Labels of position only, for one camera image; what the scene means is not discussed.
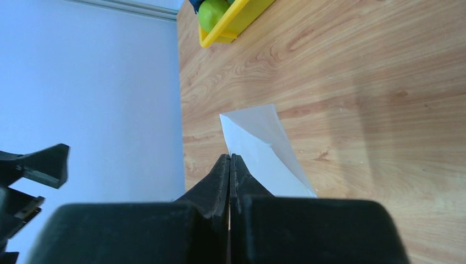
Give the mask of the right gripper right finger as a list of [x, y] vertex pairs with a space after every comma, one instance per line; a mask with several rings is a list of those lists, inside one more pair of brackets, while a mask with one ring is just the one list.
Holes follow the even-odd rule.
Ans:
[[408, 263], [388, 211], [372, 200], [276, 197], [230, 158], [232, 263]]

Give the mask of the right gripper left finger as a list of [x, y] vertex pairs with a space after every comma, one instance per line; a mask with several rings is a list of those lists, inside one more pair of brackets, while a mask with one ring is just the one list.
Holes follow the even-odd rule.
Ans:
[[71, 203], [39, 234], [28, 263], [222, 263], [230, 156], [172, 202]]

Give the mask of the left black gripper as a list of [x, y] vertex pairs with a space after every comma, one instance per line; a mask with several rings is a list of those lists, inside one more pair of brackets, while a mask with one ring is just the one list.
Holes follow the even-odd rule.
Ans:
[[[70, 147], [57, 144], [29, 154], [1, 152], [1, 185], [21, 178], [59, 189], [68, 180]], [[1, 263], [16, 263], [19, 253], [7, 252], [8, 241], [40, 212], [45, 198], [1, 187]]]

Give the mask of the white paper coffee filter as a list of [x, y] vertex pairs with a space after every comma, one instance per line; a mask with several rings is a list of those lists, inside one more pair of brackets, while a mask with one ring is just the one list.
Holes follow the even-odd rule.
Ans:
[[220, 114], [229, 154], [240, 155], [249, 172], [274, 196], [316, 198], [297, 160], [274, 104]]

